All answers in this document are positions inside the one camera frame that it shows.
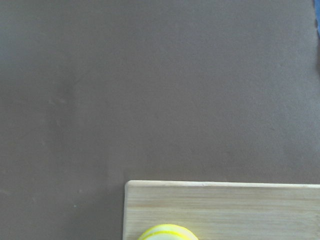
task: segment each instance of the gray table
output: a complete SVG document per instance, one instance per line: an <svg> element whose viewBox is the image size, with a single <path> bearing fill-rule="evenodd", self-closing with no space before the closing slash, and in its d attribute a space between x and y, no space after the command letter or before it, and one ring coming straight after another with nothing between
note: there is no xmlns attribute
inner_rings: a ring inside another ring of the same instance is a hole
<svg viewBox="0 0 320 240"><path fill-rule="evenodd" d="M2 1L0 239L120 240L131 179L320 183L311 0Z"/></svg>

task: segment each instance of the gray countertop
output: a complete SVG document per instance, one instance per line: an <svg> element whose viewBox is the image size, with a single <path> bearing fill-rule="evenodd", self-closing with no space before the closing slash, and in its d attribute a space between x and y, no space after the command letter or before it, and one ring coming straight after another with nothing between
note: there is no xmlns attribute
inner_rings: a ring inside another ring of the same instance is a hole
<svg viewBox="0 0 320 240"><path fill-rule="evenodd" d="M131 179L320 183L311 0L2 1L0 239L120 240Z"/></svg>

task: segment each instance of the bamboo board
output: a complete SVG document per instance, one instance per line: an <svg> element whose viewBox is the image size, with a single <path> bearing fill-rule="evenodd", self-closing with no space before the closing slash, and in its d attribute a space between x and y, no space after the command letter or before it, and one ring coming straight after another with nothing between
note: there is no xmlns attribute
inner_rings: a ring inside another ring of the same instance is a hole
<svg viewBox="0 0 320 240"><path fill-rule="evenodd" d="M123 240L158 224L199 240L320 240L320 185L129 181Z"/></svg>

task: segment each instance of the blue object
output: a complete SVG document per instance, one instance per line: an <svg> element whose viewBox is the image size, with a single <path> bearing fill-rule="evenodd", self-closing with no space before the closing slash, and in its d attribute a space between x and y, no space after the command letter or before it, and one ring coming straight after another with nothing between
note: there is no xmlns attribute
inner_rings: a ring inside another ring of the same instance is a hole
<svg viewBox="0 0 320 240"><path fill-rule="evenodd" d="M318 24L318 34L320 36L320 0L314 0L316 22Z"/></svg>

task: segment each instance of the wooden cutting board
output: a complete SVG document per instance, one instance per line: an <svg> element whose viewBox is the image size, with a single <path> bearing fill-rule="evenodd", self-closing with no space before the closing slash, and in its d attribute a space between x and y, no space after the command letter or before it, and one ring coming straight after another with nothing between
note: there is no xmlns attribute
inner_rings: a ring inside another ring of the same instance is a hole
<svg viewBox="0 0 320 240"><path fill-rule="evenodd" d="M320 240L320 185L129 181L123 240L158 224L199 240Z"/></svg>

